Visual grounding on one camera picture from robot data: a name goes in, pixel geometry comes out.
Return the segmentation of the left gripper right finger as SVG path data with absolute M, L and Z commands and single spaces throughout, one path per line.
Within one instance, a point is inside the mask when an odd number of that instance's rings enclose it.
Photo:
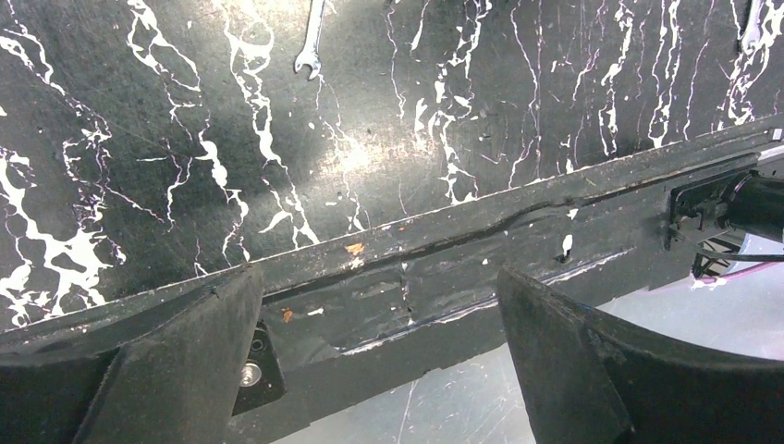
M 496 296 L 537 442 L 782 441 L 782 362 L 667 337 L 508 267 Z

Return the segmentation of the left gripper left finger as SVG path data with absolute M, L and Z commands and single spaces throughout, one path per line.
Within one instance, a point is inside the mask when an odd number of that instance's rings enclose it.
M 263 298 L 243 265 L 1 337 L 5 443 L 220 443 Z

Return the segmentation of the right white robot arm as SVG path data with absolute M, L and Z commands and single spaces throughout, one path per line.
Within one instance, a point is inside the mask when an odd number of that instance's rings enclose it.
M 688 249 L 695 256 L 692 276 L 705 284 L 723 282 L 743 273 L 708 276 L 712 264 L 751 263 L 749 273 L 783 262 L 782 253 L 740 253 L 712 250 L 708 241 L 731 231 L 783 242 L 783 180 L 755 170 L 742 170 L 681 186 L 671 193 L 664 248 Z

